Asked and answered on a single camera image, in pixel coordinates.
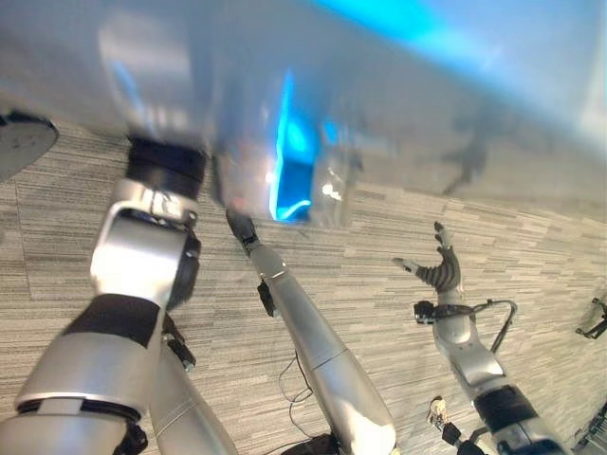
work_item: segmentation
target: robotic hand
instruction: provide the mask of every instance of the robotic hand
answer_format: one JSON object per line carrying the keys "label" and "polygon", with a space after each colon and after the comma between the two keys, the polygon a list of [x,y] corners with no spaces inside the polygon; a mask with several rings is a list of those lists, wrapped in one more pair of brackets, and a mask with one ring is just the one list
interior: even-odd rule
{"label": "robotic hand", "polygon": [[491,349],[481,343],[474,315],[493,302],[488,300],[473,308],[463,304],[460,267],[451,237],[440,223],[434,223],[434,229],[434,237],[440,243],[438,252],[443,257],[439,266],[393,259],[396,265],[432,286],[438,295],[436,307],[429,301],[415,306],[417,321],[433,323],[436,347],[449,360],[453,374],[491,432],[500,454],[570,454],[507,377],[495,356],[496,343]]}
{"label": "robotic hand", "polygon": [[438,293],[438,298],[445,297],[450,291],[457,289],[462,278],[459,270],[459,261],[453,251],[451,237],[447,230],[438,222],[434,223],[436,234],[434,238],[440,243],[436,249],[443,257],[443,262],[436,267],[424,267],[413,261],[402,258],[392,259],[393,263],[413,273],[422,282],[429,284]]}

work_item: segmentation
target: cable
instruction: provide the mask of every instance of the cable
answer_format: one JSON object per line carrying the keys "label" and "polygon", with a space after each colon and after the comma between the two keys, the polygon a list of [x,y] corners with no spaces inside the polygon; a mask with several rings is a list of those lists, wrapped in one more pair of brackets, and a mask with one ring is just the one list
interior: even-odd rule
{"label": "cable", "polygon": [[[297,360],[297,366],[299,367],[300,373],[302,374],[303,381],[305,382],[305,389],[303,389],[302,391],[299,391],[298,393],[296,393],[293,398],[289,398],[286,395],[285,389],[283,389],[282,380],[283,380],[283,376],[285,375],[285,373],[288,371],[289,368],[291,368],[291,365],[293,365],[293,363],[296,360]],[[302,369],[302,364],[300,363],[300,358],[297,355],[297,351],[295,351],[295,355],[293,356],[293,358],[291,358],[291,361],[288,362],[288,364],[286,365],[286,367],[284,367],[283,370],[278,375],[278,388],[280,389],[281,394],[283,395],[283,397],[285,398],[285,400],[288,401],[291,404],[302,403],[307,398],[309,398],[309,396],[306,396],[306,398],[302,398],[300,400],[297,400],[297,397],[299,395],[301,395],[303,391],[310,391],[310,392],[312,392],[312,388],[310,387],[310,384],[307,382],[307,378],[305,377],[304,370]]]}
{"label": "cable", "polygon": [[510,305],[510,314],[506,318],[504,325],[498,332],[497,336],[493,340],[493,344],[491,345],[490,350],[493,353],[496,353],[497,350],[500,349],[500,346],[502,345],[502,342],[504,341],[504,338],[506,337],[506,333],[507,333],[508,329],[510,328],[510,326],[512,325],[512,319],[514,318],[514,315],[516,314],[517,310],[519,309],[518,305],[514,301],[487,299],[486,303],[481,303],[479,305],[475,305],[472,307],[469,307],[466,305],[438,306],[438,307],[436,307],[437,313],[435,315],[435,319],[439,320],[439,319],[453,318],[456,316],[470,316],[471,317],[471,316],[475,316],[475,315],[479,314],[482,311],[487,310],[488,308],[493,307],[494,305],[498,305],[500,303],[508,303]]}
{"label": "cable", "polygon": [[512,319],[514,318],[514,315],[516,314],[517,310],[519,309],[519,306],[512,300],[487,300],[487,303],[488,304],[508,303],[510,305],[510,314],[506,318],[506,321],[504,321],[504,325],[502,326],[502,329],[498,332],[497,336],[493,340],[493,344],[491,345],[491,351],[493,353],[497,353],[497,350],[500,349],[500,346],[502,345],[502,341],[504,341],[504,338],[506,337],[506,333],[507,333],[508,329],[512,325]]}
{"label": "cable", "polygon": [[[285,373],[289,370],[289,368],[291,368],[291,365],[293,365],[293,363],[297,360],[297,366],[300,369],[300,373],[302,374],[303,377],[303,381],[305,382],[305,388],[302,389],[301,391],[298,391],[295,396],[293,396],[293,398],[290,398],[289,396],[287,396],[285,389],[283,389],[283,383],[282,383],[282,379],[283,376],[285,375]],[[304,429],[297,423],[295,422],[295,419],[293,418],[293,407],[299,403],[303,403],[305,402],[305,400],[307,400],[310,396],[312,396],[314,394],[314,392],[312,391],[312,388],[310,388],[310,384],[307,382],[307,378],[305,377],[304,374],[304,369],[302,368],[302,364],[300,363],[300,358],[297,354],[297,351],[295,351],[295,355],[293,356],[293,358],[291,358],[291,361],[288,362],[288,364],[286,365],[286,367],[283,368],[283,370],[280,372],[280,374],[278,375],[278,388],[281,391],[281,394],[283,395],[283,397],[285,398],[286,401],[289,402],[289,406],[288,406],[288,418],[291,421],[291,424],[293,424],[293,426],[295,428],[297,428],[304,436],[306,436],[308,439],[312,439],[312,436],[310,436],[309,434],[307,434]]]}
{"label": "cable", "polygon": [[[297,397],[300,396],[303,393],[306,393],[307,391],[309,391],[309,394],[306,395],[304,398],[302,398],[300,401],[297,401]],[[297,395],[295,395],[295,399],[291,402],[290,405],[288,405],[288,418],[291,420],[291,424],[293,424],[301,433],[303,433],[303,436],[306,436],[309,439],[312,439],[312,436],[310,436],[309,434],[307,434],[304,431],[304,429],[302,427],[300,427],[300,425],[297,422],[295,422],[295,419],[293,418],[293,407],[297,403],[303,403],[305,400],[307,400],[312,395],[313,395],[312,390],[310,390],[310,389],[303,389]]]}

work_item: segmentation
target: robot forearm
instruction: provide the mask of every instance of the robot forearm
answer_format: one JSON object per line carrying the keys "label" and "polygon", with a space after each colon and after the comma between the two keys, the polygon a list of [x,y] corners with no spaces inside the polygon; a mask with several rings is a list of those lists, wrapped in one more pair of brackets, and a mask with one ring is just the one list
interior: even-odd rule
{"label": "robot forearm", "polygon": [[495,353],[481,343],[474,323],[475,309],[462,302],[460,267],[450,236],[439,223],[434,229],[443,257],[441,265],[423,267],[410,260],[393,259],[437,292],[437,307],[427,301],[415,306],[418,322],[433,321],[436,347],[450,362],[501,454],[570,453],[509,380]]}
{"label": "robot forearm", "polygon": [[0,424],[9,455],[130,455],[145,448],[137,427],[156,379],[165,310],[192,291],[199,243],[191,226],[204,157],[183,174],[150,150],[116,186],[91,262],[96,297],[48,346]]}

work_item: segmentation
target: robot finger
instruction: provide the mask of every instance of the robot finger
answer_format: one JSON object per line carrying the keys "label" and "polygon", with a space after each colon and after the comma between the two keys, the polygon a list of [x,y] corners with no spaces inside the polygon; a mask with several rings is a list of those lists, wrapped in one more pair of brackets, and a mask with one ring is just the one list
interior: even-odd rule
{"label": "robot finger", "polygon": [[434,222],[434,230],[436,231],[434,238],[440,243],[442,247],[444,247],[445,249],[449,249],[451,247],[451,236],[449,235],[449,232],[445,229],[443,225],[441,225],[437,221]]}
{"label": "robot finger", "polygon": [[408,259],[393,258],[392,262],[396,266],[398,266],[400,268],[404,268],[405,270],[407,270],[408,272],[411,272],[413,274],[415,274],[415,272],[419,268],[419,264],[417,264],[417,263],[415,263],[413,261],[410,261]]}

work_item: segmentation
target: black joint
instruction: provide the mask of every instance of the black joint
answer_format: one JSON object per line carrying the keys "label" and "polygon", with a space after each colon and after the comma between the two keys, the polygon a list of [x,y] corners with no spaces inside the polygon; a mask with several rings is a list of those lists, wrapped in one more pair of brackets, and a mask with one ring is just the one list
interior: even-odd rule
{"label": "black joint", "polygon": [[457,448],[457,455],[485,455],[485,452],[472,441],[464,441]]}
{"label": "black joint", "polygon": [[96,333],[128,338],[148,347],[156,327],[159,307],[152,301],[120,294],[103,294],[63,331],[63,335]]}
{"label": "black joint", "polygon": [[269,292],[269,287],[267,287],[266,282],[261,282],[259,286],[257,286],[257,292],[259,293],[259,299],[262,301],[264,308],[266,308],[267,315],[274,318],[276,307],[274,306],[274,299]]}
{"label": "black joint", "polygon": [[191,372],[193,367],[196,366],[196,357],[193,356],[192,351],[190,351],[184,343],[176,339],[171,339],[167,345],[179,358],[181,365],[183,365],[183,369],[186,372]]}
{"label": "black joint", "polygon": [[148,446],[148,438],[145,432],[132,422],[127,423],[124,439],[113,455],[138,455]]}
{"label": "black joint", "polygon": [[204,153],[195,149],[131,138],[126,177],[195,200],[206,162]]}
{"label": "black joint", "polygon": [[459,437],[462,435],[462,432],[459,430],[451,422],[448,422],[443,427],[443,441],[445,441],[450,446],[455,446],[455,443],[459,441]]}
{"label": "black joint", "polygon": [[183,251],[181,252],[181,260],[175,274],[171,297],[167,303],[167,311],[176,308],[180,303],[188,300],[193,293],[196,277],[198,275],[198,257],[200,256],[200,241],[193,234],[188,236]]}
{"label": "black joint", "polygon": [[512,386],[480,395],[474,407],[491,433],[538,416],[523,393]]}
{"label": "black joint", "polygon": [[339,455],[340,447],[333,434],[321,434],[309,441],[297,444],[284,451],[282,455]]}
{"label": "black joint", "polygon": [[164,314],[164,320],[162,321],[162,335],[165,334],[170,335],[180,343],[185,344],[186,342],[185,338],[181,335],[181,332],[177,330],[173,318],[171,318],[168,313]]}
{"label": "black joint", "polygon": [[[66,397],[70,399],[77,399],[73,396]],[[41,407],[42,402],[44,400],[29,400],[24,403],[21,403],[17,407],[17,412],[20,414],[25,414],[28,412],[37,412]],[[138,422],[141,418],[141,415],[134,409],[129,408],[128,406],[120,405],[118,403],[110,403],[107,401],[99,401],[99,400],[83,400],[83,403],[80,406],[80,410],[82,412],[96,412],[98,414],[110,414],[116,415],[118,417],[123,418],[127,422]]]}
{"label": "black joint", "polygon": [[434,322],[434,305],[422,300],[414,305],[415,320],[418,324],[432,324]]}

